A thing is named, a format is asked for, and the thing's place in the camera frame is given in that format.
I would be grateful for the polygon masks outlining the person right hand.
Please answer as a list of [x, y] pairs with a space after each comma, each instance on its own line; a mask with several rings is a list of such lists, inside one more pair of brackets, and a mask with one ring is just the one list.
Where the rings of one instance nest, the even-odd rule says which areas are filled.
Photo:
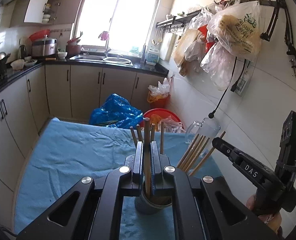
[[[253, 194], [250, 196], [246, 202], [246, 207], [249, 210], [253, 210], [255, 207], [255, 195]], [[273, 230], [276, 234], [281, 232], [281, 222], [282, 217], [281, 214], [278, 212], [275, 215], [260, 215], [259, 219], [262, 220], [271, 230]]]

